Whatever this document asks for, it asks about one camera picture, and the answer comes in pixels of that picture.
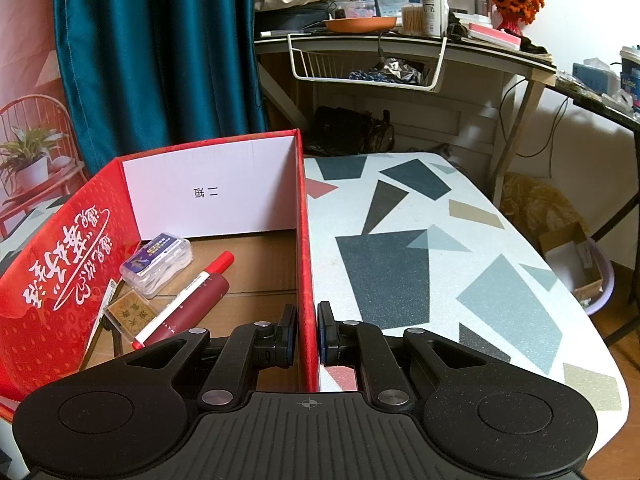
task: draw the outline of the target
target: crosshair mark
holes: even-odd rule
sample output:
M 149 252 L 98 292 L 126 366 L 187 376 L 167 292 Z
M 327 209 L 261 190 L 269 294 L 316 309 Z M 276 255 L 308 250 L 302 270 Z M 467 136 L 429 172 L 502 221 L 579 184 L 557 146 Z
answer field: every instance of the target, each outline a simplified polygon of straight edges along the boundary
M 318 402 L 317 400 L 314 400 L 311 397 L 309 397 L 308 399 L 305 399 L 302 402 L 299 402 L 299 404 L 304 408 L 311 410 L 312 408 L 315 408 L 318 404 L 322 404 L 322 402 Z

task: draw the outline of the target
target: small cardboard box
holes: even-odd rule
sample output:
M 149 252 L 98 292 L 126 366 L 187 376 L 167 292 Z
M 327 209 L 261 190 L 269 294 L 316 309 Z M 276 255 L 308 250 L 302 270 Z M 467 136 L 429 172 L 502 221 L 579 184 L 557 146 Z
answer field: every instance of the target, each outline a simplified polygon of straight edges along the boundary
M 586 301 L 600 294 L 602 275 L 578 222 L 541 235 L 540 248 L 549 267 L 576 300 Z
M 302 142 L 291 130 L 116 158 L 79 189 L 0 279 L 0 397 L 20 401 L 79 369 L 120 264 L 161 232 L 190 238 L 194 261 L 152 302 L 167 303 L 232 251 L 231 290 L 204 326 L 228 335 L 240 324 L 278 320 L 286 303 L 297 304 L 294 380 L 302 391 L 317 389 Z M 0 404 L 0 416 L 9 420 L 11 412 Z

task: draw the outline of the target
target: red vase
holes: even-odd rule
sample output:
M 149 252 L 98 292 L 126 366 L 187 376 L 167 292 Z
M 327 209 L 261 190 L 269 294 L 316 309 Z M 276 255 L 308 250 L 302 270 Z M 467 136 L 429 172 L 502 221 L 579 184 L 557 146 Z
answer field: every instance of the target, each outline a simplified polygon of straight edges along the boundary
M 498 30 L 509 30 L 518 36 L 522 36 L 522 31 L 518 26 L 520 17 L 517 14 L 507 14 L 502 16 L 502 23 Z

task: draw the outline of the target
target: curtain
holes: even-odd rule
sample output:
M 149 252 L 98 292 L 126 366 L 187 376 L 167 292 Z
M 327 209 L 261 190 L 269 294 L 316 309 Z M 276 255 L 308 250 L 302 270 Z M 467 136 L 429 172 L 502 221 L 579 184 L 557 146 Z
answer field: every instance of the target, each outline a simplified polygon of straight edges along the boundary
M 266 129 L 253 0 L 53 0 L 53 11 L 92 174 L 115 156 Z

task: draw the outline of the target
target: orange tray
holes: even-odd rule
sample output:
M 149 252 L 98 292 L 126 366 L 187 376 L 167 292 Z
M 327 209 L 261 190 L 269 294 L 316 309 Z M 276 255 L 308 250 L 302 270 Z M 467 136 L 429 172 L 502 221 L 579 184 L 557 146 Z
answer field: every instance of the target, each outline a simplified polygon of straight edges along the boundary
M 374 16 L 373 18 L 341 18 L 340 20 L 326 20 L 324 24 L 331 32 L 350 32 L 361 34 L 377 30 L 389 30 L 396 26 L 398 18 L 395 16 Z

